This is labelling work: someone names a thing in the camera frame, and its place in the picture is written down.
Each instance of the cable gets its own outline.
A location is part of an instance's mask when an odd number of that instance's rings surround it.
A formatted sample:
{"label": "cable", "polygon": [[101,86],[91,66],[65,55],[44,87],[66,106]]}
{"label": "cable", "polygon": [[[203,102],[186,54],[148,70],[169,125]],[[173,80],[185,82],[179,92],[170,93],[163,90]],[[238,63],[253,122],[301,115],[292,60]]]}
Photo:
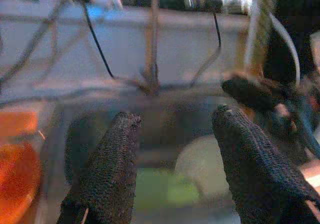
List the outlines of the cable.
{"label": "cable", "polygon": [[89,17],[88,8],[87,8],[87,6],[86,6],[85,3],[83,4],[83,8],[84,8],[84,13],[85,13],[86,21],[87,21],[88,26],[89,26],[89,28],[90,28],[92,37],[93,37],[94,42],[95,42],[95,44],[96,44],[96,47],[98,48],[99,53],[100,53],[100,56],[101,56],[101,58],[102,58],[102,60],[103,60],[103,63],[104,63],[104,65],[105,65],[105,67],[106,67],[106,70],[107,70],[107,72],[109,73],[109,75],[110,75],[110,77],[111,77],[112,79],[116,79],[115,76],[113,75],[113,73],[111,72],[110,67],[109,67],[109,65],[108,65],[108,62],[107,62],[107,60],[106,60],[106,58],[105,58],[105,55],[104,55],[104,53],[103,53],[103,51],[102,51],[102,49],[101,49],[101,46],[100,46],[100,44],[99,44],[99,41],[98,41],[98,39],[97,39],[95,30],[94,30],[94,28],[93,28],[93,26],[92,26],[92,23],[91,23],[91,20],[90,20],[90,17]]}
{"label": "cable", "polygon": [[300,63],[299,63],[299,56],[298,56],[295,44],[292,41],[286,28],[281,24],[281,22],[271,13],[269,13],[269,16],[271,18],[274,29],[283,38],[283,40],[285,41],[286,45],[289,47],[289,50],[292,54],[293,61],[295,64],[295,86],[298,87],[300,85]]}
{"label": "cable", "polygon": [[215,50],[215,52],[201,65],[201,67],[199,68],[199,70],[196,72],[196,74],[194,75],[191,83],[190,83],[190,87],[193,87],[193,85],[195,84],[195,82],[197,81],[197,79],[199,78],[199,76],[211,65],[213,64],[217,58],[219,57],[220,53],[221,53],[221,36],[220,36],[220,30],[219,30],[219,25],[218,25],[218,21],[217,21],[217,15],[214,12],[213,13],[213,18],[214,18],[214,23],[215,23],[215,29],[216,29],[216,34],[218,36],[218,47]]}
{"label": "cable", "polygon": [[44,20],[40,26],[40,28],[35,32],[32,39],[27,44],[26,48],[23,51],[23,54],[19,61],[10,68],[8,72],[6,72],[1,78],[0,78],[0,91],[3,86],[3,84],[10,79],[12,79],[18,71],[20,71],[27,63],[29,57],[36,49],[37,45],[39,44],[40,40],[44,36],[44,34],[47,32],[48,28],[51,26],[51,24],[57,19],[58,15],[62,11],[62,9],[66,5],[66,0],[61,0],[53,9],[51,14],[49,15],[47,20]]}
{"label": "cable", "polygon": [[125,83],[127,85],[131,85],[131,86],[137,87],[137,88],[139,88],[140,90],[142,90],[145,93],[149,93],[150,92],[150,88],[148,86],[145,86],[144,84],[140,83],[138,80],[123,78],[123,77],[119,77],[119,76],[114,76],[113,75],[113,73],[111,72],[110,67],[108,65],[108,62],[107,62],[107,60],[105,58],[105,55],[104,55],[104,53],[103,53],[103,51],[101,49],[99,41],[97,39],[95,30],[94,30],[94,28],[92,26],[92,23],[91,23],[91,20],[90,20],[90,16],[89,16],[89,13],[88,13],[88,8],[87,8],[85,3],[83,3],[83,9],[84,9],[84,14],[85,14],[89,29],[91,31],[92,37],[94,39],[96,47],[99,50],[100,56],[101,56],[101,58],[103,60],[103,63],[105,65],[106,70],[109,73],[110,77],[115,81],[121,81],[122,83]]}

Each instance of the blurry background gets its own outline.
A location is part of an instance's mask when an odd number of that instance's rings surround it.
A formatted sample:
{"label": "blurry background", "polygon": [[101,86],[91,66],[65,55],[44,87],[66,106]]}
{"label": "blurry background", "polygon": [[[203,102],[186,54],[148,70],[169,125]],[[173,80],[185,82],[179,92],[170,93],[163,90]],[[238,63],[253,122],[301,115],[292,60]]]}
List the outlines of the blurry background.
{"label": "blurry background", "polygon": [[[90,5],[89,15],[112,72],[141,80],[152,46],[152,0],[96,1],[100,5]],[[154,98],[112,81],[81,5],[67,4],[23,68],[1,85],[0,102],[12,104],[2,111],[21,106],[35,110],[46,137],[34,143],[45,179],[40,205],[34,202],[21,223],[56,222],[74,169],[83,165],[113,115],[122,110],[139,112],[145,123],[133,223],[239,223],[212,135],[211,113],[219,104],[233,103],[215,95],[222,72],[244,67],[252,1],[159,0],[156,63],[161,89]],[[1,75],[19,61],[57,2],[0,0]],[[188,87],[218,47],[213,12],[221,53],[199,77],[204,86],[176,89]],[[80,93],[76,98],[62,97],[75,91]]]}

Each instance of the gray surface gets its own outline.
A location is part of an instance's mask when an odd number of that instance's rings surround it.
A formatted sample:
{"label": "gray surface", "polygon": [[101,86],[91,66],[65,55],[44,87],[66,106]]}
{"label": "gray surface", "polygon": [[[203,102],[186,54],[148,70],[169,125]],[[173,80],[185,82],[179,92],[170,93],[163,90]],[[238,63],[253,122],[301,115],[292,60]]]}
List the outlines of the gray surface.
{"label": "gray surface", "polygon": [[[149,117],[147,125],[144,125],[145,142],[141,147],[142,150],[152,151],[166,147],[181,151],[183,146],[189,144],[195,138],[211,135],[212,111],[218,104],[230,102],[230,99],[222,97],[206,97],[189,103],[186,103],[186,100],[184,100],[182,103],[164,105],[163,109],[159,107],[157,109],[149,108],[148,110],[144,108],[137,109],[138,112],[142,112],[142,114]],[[46,142],[46,146],[50,147],[47,149],[47,157],[51,160],[51,162],[48,162],[46,170],[48,186],[47,189],[43,190],[44,196],[47,197],[48,212],[45,220],[39,224],[56,223],[60,215],[61,201],[69,191],[69,186],[65,180],[64,150],[67,130],[71,122],[85,115],[90,115],[90,113],[105,116],[103,113],[109,112],[110,118],[112,118],[112,113],[120,111],[120,107],[121,105],[116,101],[93,99],[92,101],[82,103],[65,103],[56,110],[55,113],[59,115],[59,118],[52,124],[52,129]],[[229,199],[225,199],[229,203],[227,206],[220,205],[220,207],[226,208],[225,211],[220,211],[215,206],[194,207],[191,209],[167,209],[161,213],[158,212],[158,214],[138,212],[133,223],[239,223],[239,218],[234,213]]]}
{"label": "gray surface", "polygon": [[[46,18],[53,8],[53,1],[0,1],[2,73],[20,58],[41,19]],[[126,8],[106,14],[103,24],[95,26],[101,48],[115,75],[140,77],[140,70],[146,63],[146,26],[149,25],[149,15],[147,8]],[[219,15],[218,21],[224,48],[217,61],[202,76],[204,82],[209,82],[218,73],[229,71],[240,64],[238,52],[243,52],[245,48],[245,38],[240,36],[246,32],[249,19],[236,15]],[[207,13],[161,11],[159,22],[159,80],[162,84],[188,83],[217,45],[217,35],[212,33],[213,18]],[[80,27],[85,27],[87,34],[72,45],[65,46],[75,36],[81,36]],[[86,27],[80,5],[70,5],[62,13],[57,24],[57,46],[63,55],[56,60],[44,80],[45,84],[50,83],[50,89],[59,89],[59,84],[66,80],[66,86],[71,83],[77,87],[85,82],[97,81],[104,84],[105,80],[110,80]],[[19,89],[43,76],[51,64],[52,34],[52,30],[49,30],[29,63],[3,88]]]}

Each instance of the black wire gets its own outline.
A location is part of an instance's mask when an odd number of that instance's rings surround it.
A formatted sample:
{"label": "black wire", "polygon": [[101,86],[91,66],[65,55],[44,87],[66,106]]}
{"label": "black wire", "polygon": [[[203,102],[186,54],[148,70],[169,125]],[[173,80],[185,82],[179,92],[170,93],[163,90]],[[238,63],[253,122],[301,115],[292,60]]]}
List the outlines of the black wire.
{"label": "black wire", "polygon": [[215,50],[215,53],[204,63],[202,66],[199,68],[199,70],[196,72],[194,75],[190,87],[193,87],[193,85],[196,83],[197,79],[199,76],[211,65],[213,64],[216,59],[219,57],[221,53],[221,36],[220,36],[220,30],[219,30],[219,25],[218,25],[218,20],[217,20],[217,15],[214,12],[213,13],[213,18],[214,18],[214,24],[215,24],[215,29],[216,29],[216,34],[218,36],[218,48]]}
{"label": "black wire", "polygon": [[101,56],[101,58],[102,58],[102,60],[103,60],[103,63],[104,63],[104,65],[105,65],[105,67],[106,67],[106,70],[108,71],[110,77],[111,77],[112,79],[115,79],[115,76],[112,74],[112,72],[111,72],[111,70],[110,70],[110,67],[109,67],[109,65],[108,65],[108,62],[107,62],[107,60],[106,60],[106,58],[105,58],[105,55],[104,55],[104,53],[103,53],[103,51],[102,51],[102,49],[101,49],[101,47],[100,47],[100,44],[99,44],[99,41],[98,41],[98,39],[97,39],[95,30],[94,30],[94,28],[93,28],[93,26],[92,26],[92,23],[91,23],[91,20],[90,20],[90,17],[89,17],[88,8],[87,8],[87,6],[86,6],[85,3],[83,4],[83,8],[84,8],[84,13],[85,13],[86,21],[87,21],[88,26],[89,26],[89,28],[90,28],[92,37],[93,37],[94,42],[95,42],[95,44],[96,44],[96,47],[98,48],[99,53],[100,53],[100,56]]}

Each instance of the gloved finger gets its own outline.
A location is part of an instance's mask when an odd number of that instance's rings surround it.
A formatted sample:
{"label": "gloved finger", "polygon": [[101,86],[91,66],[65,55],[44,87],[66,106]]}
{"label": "gloved finger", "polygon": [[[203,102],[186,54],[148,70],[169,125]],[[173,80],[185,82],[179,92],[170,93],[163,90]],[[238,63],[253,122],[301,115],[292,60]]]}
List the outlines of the gloved finger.
{"label": "gloved finger", "polygon": [[221,87],[236,101],[260,113],[272,111],[283,100],[281,88],[275,82],[239,72],[224,75]]}
{"label": "gloved finger", "polygon": [[58,224],[74,223],[78,212],[87,209],[87,224],[131,222],[141,125],[134,113],[120,112],[114,117],[63,200]]}
{"label": "gloved finger", "polygon": [[318,193],[242,111],[219,106],[212,128],[242,224],[319,223],[305,203]]}

